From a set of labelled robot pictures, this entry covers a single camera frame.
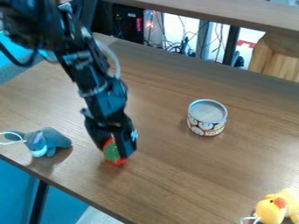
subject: yellow duck toy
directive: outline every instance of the yellow duck toy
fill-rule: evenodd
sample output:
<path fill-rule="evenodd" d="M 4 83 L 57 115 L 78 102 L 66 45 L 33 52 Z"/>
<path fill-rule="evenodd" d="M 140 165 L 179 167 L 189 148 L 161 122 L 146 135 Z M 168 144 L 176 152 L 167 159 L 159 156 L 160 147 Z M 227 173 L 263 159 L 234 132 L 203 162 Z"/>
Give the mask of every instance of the yellow duck toy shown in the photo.
<path fill-rule="evenodd" d="M 267 195 L 256 205 L 254 216 L 244 219 L 255 219 L 254 223 L 281 224 L 285 218 L 290 218 L 294 224 L 299 224 L 299 189 L 287 188 Z"/>

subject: small toy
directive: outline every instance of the small toy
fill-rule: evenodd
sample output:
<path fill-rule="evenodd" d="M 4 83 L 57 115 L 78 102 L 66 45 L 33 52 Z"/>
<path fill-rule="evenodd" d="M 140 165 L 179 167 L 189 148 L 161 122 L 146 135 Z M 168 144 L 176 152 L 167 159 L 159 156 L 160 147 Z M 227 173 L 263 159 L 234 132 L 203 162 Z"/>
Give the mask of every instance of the small toy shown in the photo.
<path fill-rule="evenodd" d="M 14 142 L 2 144 L 24 143 L 35 158 L 41 158 L 44 155 L 52 157 L 57 148 L 67 149 L 72 146 L 71 139 L 49 127 L 28 133 L 10 130 L 3 134 L 6 139 Z"/>
<path fill-rule="evenodd" d="M 285 218 L 299 224 L 299 189 L 286 188 L 277 194 L 269 194 L 255 208 L 255 217 L 243 220 L 255 220 L 254 223 L 281 224 Z"/>

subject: can label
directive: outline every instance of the can label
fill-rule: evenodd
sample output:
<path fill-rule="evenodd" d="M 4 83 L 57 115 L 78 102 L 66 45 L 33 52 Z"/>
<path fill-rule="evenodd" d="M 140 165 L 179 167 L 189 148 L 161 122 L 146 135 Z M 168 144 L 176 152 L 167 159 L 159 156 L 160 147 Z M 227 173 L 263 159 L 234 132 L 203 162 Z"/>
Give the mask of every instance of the can label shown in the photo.
<path fill-rule="evenodd" d="M 220 134 L 224 128 L 224 123 L 207 123 L 201 122 L 192 117 L 191 114 L 187 118 L 188 128 L 195 134 L 202 137 L 214 137 Z"/>

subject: table leg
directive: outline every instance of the table leg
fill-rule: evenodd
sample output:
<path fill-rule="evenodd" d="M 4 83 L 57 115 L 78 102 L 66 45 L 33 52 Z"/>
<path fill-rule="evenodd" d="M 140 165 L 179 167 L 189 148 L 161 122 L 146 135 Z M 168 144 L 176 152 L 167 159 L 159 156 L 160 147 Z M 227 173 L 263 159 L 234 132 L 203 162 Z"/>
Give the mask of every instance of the table leg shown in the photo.
<path fill-rule="evenodd" d="M 233 55 L 236 51 L 236 45 L 240 34 L 240 28 L 237 26 L 232 26 L 229 29 L 228 39 L 226 44 L 226 52 L 223 59 L 223 64 L 227 66 L 232 66 Z"/>
<path fill-rule="evenodd" d="M 40 223 L 48 189 L 49 189 L 49 185 L 46 182 L 40 180 L 38 184 L 38 191 L 35 197 L 33 209 L 31 212 L 30 224 Z"/>

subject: metal can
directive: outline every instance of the metal can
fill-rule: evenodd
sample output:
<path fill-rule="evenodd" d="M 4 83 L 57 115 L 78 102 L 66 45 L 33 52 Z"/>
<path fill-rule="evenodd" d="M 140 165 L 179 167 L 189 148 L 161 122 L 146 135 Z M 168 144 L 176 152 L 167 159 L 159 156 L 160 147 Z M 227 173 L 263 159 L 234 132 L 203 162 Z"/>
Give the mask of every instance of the metal can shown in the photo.
<path fill-rule="evenodd" d="M 224 130 L 227 116 L 227 109 L 222 103 L 202 99 L 189 106 L 187 125 L 197 135 L 214 137 Z"/>

